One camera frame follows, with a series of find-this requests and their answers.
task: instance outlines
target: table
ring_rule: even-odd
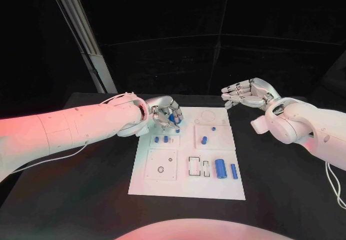
[[[73,93],[64,108],[99,103],[110,94]],[[157,95],[138,94],[148,99]],[[183,107],[220,107],[219,96],[171,95]],[[296,240],[340,240],[346,211],[327,182],[324,162],[250,120],[263,112],[237,105],[227,111],[246,200],[128,195],[138,138],[112,137],[66,159],[28,168],[0,209],[0,239],[110,240],[171,219],[226,220]],[[56,153],[64,156],[70,149]],[[343,191],[346,172],[332,167]]]

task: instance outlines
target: robotic arm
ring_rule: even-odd
[[[27,162],[63,150],[92,144],[115,134],[126,137],[148,133],[148,119],[162,128],[178,129],[183,119],[170,96],[144,101],[132,93],[119,94],[100,104],[38,115],[0,120],[0,182]]]
[[[344,113],[318,109],[296,99],[281,98],[273,87],[259,78],[220,91],[226,109],[240,103],[265,111],[250,122],[258,134],[269,131],[283,144],[299,144],[311,155],[346,171]]]

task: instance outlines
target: white pegboard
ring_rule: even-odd
[[[148,122],[149,132],[138,139],[128,194],[245,200],[227,112],[221,107],[181,107],[181,112],[180,133],[175,133],[171,128],[162,130],[152,120]],[[214,132],[209,132],[211,127],[216,127]],[[206,145],[213,146],[210,149],[203,149],[203,146],[197,147],[198,134],[209,135]],[[158,146],[157,143],[154,144],[155,136],[168,136],[170,139],[178,138],[178,145],[172,146],[159,142]],[[168,163],[165,158],[171,153],[170,151],[175,151],[175,171],[167,172],[167,166],[161,165]],[[200,176],[188,175],[188,157],[198,158],[198,166],[196,167],[198,167]],[[217,178],[216,159],[223,159],[227,178]],[[234,164],[237,179],[232,178],[230,164]],[[204,176],[204,171],[209,171],[209,177]]]

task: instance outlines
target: robot forearm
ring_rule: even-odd
[[[31,160],[112,137],[141,117],[135,105],[96,104],[0,120],[0,181]]]

